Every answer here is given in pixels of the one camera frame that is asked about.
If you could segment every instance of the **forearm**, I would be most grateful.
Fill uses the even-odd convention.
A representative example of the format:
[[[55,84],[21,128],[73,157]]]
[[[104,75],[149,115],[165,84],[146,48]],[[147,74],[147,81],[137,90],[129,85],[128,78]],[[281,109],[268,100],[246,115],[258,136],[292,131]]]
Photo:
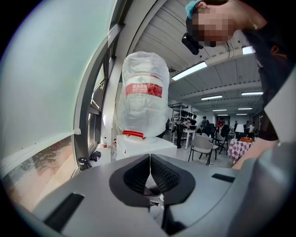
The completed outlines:
[[[250,147],[250,149],[241,157],[241,159],[238,160],[238,162],[232,168],[241,169],[241,166],[246,159],[258,158],[264,151],[274,147],[277,144],[278,140],[266,141],[261,138],[257,138],[254,144]]]

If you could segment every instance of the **blue hair net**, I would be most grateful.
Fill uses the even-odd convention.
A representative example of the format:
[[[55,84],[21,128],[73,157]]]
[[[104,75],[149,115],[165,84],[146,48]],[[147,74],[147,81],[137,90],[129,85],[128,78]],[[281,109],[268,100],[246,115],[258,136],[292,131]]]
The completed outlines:
[[[188,3],[188,5],[185,7],[185,10],[186,10],[186,14],[187,14],[187,17],[189,19],[192,19],[192,15],[193,15],[193,10],[194,10],[194,7],[197,3],[201,2],[202,0],[195,0],[195,1],[191,1],[190,3]]]

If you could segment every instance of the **red and white tablecloth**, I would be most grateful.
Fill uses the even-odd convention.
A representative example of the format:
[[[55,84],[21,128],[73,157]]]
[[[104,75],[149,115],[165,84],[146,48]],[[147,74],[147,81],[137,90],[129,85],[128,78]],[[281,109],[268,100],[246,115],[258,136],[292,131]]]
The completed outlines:
[[[253,145],[253,143],[246,143],[242,141],[237,141],[233,139],[229,143],[229,149],[227,154],[230,158],[233,159],[233,162],[237,162],[237,160],[242,157],[246,151]]]

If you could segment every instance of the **red handle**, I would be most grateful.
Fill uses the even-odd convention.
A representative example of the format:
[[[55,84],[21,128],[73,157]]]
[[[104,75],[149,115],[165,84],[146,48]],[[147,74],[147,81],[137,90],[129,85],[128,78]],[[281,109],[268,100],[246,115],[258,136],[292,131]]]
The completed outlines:
[[[137,131],[126,131],[126,130],[124,130],[122,134],[124,134],[124,135],[126,135],[128,137],[132,135],[132,136],[135,136],[135,137],[140,137],[142,139],[145,139],[144,134],[141,133],[141,132],[137,132]]]

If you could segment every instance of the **small bottle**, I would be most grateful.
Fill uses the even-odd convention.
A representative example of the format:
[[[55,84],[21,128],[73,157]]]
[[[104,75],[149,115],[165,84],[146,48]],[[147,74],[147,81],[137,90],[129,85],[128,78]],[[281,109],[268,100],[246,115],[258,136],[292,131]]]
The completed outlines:
[[[106,139],[106,137],[104,137],[103,147],[104,147],[104,148],[107,147],[107,139]]]

